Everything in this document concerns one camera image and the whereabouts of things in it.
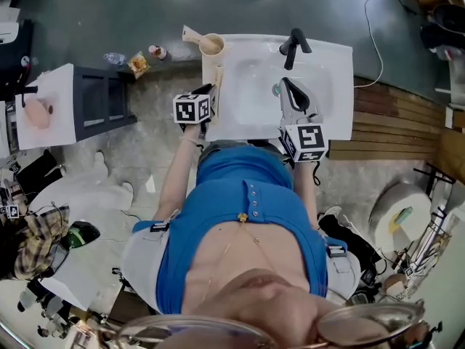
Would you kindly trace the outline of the dark green glossy stool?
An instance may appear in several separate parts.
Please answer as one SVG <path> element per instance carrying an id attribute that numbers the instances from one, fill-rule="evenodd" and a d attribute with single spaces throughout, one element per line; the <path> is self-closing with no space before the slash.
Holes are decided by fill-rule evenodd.
<path id="1" fill-rule="evenodd" d="M 99 237 L 100 231 L 90 222 L 76 221 L 69 227 L 64 242 L 68 249 L 77 249 L 90 244 Z"/>

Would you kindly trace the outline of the black metal stand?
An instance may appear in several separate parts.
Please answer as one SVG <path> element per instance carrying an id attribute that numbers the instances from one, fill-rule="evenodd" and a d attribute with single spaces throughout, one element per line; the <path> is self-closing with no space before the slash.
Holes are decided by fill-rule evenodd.
<path id="1" fill-rule="evenodd" d="M 428 177 L 427 182 L 426 182 L 426 189 L 425 189 L 425 193 L 428 196 L 432 194 L 434 184 L 436 182 L 446 182 L 449 185 L 453 185 L 456 182 L 455 178 L 446 174 L 444 171 L 442 171 L 435 165 L 430 164 L 429 162 L 426 162 L 425 164 L 426 164 L 425 169 L 413 168 L 413 171 Z"/>

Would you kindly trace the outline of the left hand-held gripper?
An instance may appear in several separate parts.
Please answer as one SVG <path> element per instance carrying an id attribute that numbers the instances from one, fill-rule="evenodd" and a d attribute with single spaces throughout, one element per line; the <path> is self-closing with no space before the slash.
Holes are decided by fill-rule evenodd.
<path id="1" fill-rule="evenodd" d="M 174 122 L 184 132 L 187 126 L 199 125 L 199 137 L 204 140 L 208 124 L 218 119 L 219 88 L 215 84 L 204 84 L 191 93 L 176 95 L 173 99 Z"/>

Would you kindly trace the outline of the orange snack packet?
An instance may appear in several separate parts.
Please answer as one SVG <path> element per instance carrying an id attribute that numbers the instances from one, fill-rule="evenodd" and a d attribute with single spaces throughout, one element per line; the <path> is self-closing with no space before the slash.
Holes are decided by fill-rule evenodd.
<path id="1" fill-rule="evenodd" d="M 139 51 L 126 63 L 134 74 L 135 79 L 139 79 L 149 69 L 150 65 L 143 55 L 142 51 Z"/>

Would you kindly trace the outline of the white table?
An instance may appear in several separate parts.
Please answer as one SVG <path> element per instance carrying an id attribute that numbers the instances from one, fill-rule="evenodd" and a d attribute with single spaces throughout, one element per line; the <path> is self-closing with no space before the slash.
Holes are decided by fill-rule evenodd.
<path id="1" fill-rule="evenodd" d="M 96 241 L 70 250 L 53 276 L 41 285 L 82 310 L 109 313 L 121 289 L 112 269 L 120 266 L 121 248 L 107 241 Z"/>

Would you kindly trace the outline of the blue polo shirt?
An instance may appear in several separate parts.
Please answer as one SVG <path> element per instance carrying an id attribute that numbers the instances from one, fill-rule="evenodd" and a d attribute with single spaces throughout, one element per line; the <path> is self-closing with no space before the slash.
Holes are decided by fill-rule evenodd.
<path id="1" fill-rule="evenodd" d="M 155 290 L 162 313 L 180 313 L 185 278 L 204 236 L 222 222 L 238 220 L 240 214 L 252 224 L 276 224 L 290 232 L 302 253 L 310 293 L 325 297 L 326 243 L 311 228 L 291 175 L 271 153 L 246 145 L 216 151 L 203 161 L 196 187 L 169 221 Z"/>

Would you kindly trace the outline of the person's left forearm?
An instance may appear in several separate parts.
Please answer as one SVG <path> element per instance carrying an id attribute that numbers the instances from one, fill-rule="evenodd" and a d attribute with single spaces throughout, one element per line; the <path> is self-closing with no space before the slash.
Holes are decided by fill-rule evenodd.
<path id="1" fill-rule="evenodd" d="M 182 208 L 187 195 L 190 170 L 200 131 L 200 124 L 186 126 L 179 147 L 164 178 L 158 208 L 153 220 L 169 219 L 175 210 Z"/>

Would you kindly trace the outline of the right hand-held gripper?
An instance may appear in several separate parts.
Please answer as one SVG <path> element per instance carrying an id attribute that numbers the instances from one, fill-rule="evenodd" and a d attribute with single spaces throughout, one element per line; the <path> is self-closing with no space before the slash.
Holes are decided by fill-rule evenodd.
<path id="1" fill-rule="evenodd" d="M 279 82 L 279 140 L 294 163 L 319 161 L 328 150 L 323 116 L 310 89 L 296 79 L 283 77 Z"/>

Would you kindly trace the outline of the wooden slat platform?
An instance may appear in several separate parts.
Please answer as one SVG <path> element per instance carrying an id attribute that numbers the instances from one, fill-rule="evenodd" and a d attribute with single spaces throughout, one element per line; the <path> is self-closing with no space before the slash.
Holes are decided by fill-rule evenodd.
<path id="1" fill-rule="evenodd" d="M 434 158 L 445 128 L 445 106 L 387 84 L 370 86 L 360 77 L 354 81 L 352 136 L 330 141 L 330 160 Z"/>

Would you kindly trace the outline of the thin-rimmed eyeglasses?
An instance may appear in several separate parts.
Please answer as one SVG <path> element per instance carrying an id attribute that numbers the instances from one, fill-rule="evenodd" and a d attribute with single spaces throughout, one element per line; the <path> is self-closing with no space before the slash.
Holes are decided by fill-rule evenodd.
<path id="1" fill-rule="evenodd" d="M 198 315 L 144 316 L 100 327 L 97 337 L 103 349 L 391 349 L 423 314 L 423 300 L 338 308 L 317 318 L 300 343 L 257 323 Z"/>

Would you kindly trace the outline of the person's right forearm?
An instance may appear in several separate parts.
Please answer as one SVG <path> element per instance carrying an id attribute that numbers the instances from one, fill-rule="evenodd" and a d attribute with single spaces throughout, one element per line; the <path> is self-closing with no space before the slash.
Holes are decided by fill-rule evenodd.
<path id="1" fill-rule="evenodd" d="M 318 211 L 316 206 L 315 183 L 312 162 L 297 163 L 294 168 L 294 192 L 302 200 L 310 225 L 318 229 Z"/>

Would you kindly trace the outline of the black round pot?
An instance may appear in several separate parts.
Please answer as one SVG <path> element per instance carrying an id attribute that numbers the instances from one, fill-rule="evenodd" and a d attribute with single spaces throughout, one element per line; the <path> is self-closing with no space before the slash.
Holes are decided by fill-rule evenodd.
<path id="1" fill-rule="evenodd" d="M 465 35 L 465 7 L 441 4 L 433 9 L 432 17 L 444 30 Z"/>

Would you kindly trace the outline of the light grey vest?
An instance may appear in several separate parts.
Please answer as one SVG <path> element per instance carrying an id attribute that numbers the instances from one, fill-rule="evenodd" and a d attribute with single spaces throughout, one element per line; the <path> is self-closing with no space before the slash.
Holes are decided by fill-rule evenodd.
<path id="1" fill-rule="evenodd" d="M 358 287 L 361 268 L 357 257 L 343 242 L 327 236 L 325 298 L 344 304 Z M 157 301 L 156 286 L 159 270 L 169 240 L 168 225 L 161 221 L 139 221 L 133 229 L 123 253 L 121 273 L 132 289 L 156 313 L 168 311 Z"/>

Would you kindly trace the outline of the black vanity cabinet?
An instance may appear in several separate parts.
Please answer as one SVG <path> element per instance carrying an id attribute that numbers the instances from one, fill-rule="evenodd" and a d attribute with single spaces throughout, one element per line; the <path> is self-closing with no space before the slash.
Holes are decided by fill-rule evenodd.
<path id="1" fill-rule="evenodd" d="M 134 75 L 120 71 L 73 68 L 73 118 L 81 141 L 137 123 L 129 110 Z"/>

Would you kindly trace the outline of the pink cloth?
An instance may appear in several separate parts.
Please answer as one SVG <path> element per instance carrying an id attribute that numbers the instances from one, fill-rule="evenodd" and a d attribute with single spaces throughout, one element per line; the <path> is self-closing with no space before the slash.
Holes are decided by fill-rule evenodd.
<path id="1" fill-rule="evenodd" d="M 37 97 L 29 97 L 25 100 L 23 110 L 25 116 L 33 127 L 43 130 L 50 125 L 53 114 L 53 106 Z"/>

